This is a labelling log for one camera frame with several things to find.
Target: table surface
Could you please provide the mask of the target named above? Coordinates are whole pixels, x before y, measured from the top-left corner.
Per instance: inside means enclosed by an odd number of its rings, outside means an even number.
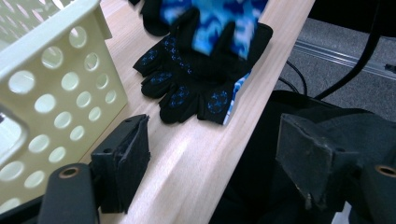
[[[147,114],[151,160],[127,215],[101,215],[102,223],[207,223],[267,103],[314,0],[270,0],[261,22],[274,29],[266,51],[236,96],[228,124],[191,117],[167,125],[159,100],[140,92],[134,63],[159,38],[143,28],[138,7],[102,0],[113,37],[106,41],[129,102],[92,146],[96,148],[124,119]],[[82,161],[89,161],[87,154]]]

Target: glove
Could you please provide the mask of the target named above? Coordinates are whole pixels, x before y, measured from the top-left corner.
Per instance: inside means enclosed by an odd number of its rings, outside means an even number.
[[[259,23],[244,60],[230,51],[233,31],[233,23],[225,26],[210,56],[179,49],[178,36],[170,34],[136,62],[134,69],[145,77],[142,93],[151,98],[165,95],[160,101],[163,122],[184,122],[197,114],[198,119],[227,123],[239,87],[273,33]]]
[[[225,26],[235,23],[231,49],[246,59],[257,22],[268,0],[146,0],[141,10],[145,29],[153,35],[166,35],[176,30],[180,17],[196,7],[198,21],[184,22],[190,28],[181,29],[191,38],[192,48],[209,55]]]

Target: gray floor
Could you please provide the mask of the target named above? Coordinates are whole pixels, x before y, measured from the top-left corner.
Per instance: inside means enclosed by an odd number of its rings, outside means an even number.
[[[359,58],[364,49],[368,34],[356,32],[322,21],[308,19],[299,35],[303,41],[321,48]],[[316,96],[350,71],[349,66],[334,63],[294,50],[289,61],[303,74],[308,86],[308,95]],[[396,65],[396,39],[381,38],[371,63]],[[384,119],[396,121],[396,74],[379,76],[370,72],[361,72],[343,88],[326,97],[323,101],[344,108],[363,108]],[[295,85],[300,92],[303,86],[298,75],[285,65],[281,77]],[[289,90],[281,82],[276,90]]]

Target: white plastic basket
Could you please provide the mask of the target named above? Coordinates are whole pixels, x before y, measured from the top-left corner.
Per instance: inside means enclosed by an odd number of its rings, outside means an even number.
[[[0,213],[45,192],[126,105],[99,0],[0,0]]]

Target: black glove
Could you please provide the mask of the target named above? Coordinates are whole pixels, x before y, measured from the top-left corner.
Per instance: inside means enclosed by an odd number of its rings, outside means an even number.
[[[233,99],[251,68],[264,52],[273,30],[259,23],[247,59],[230,50],[234,24],[229,23],[210,56],[177,47],[178,39],[168,35],[134,65],[145,77],[142,93],[160,98],[165,123],[198,119],[225,124]]]

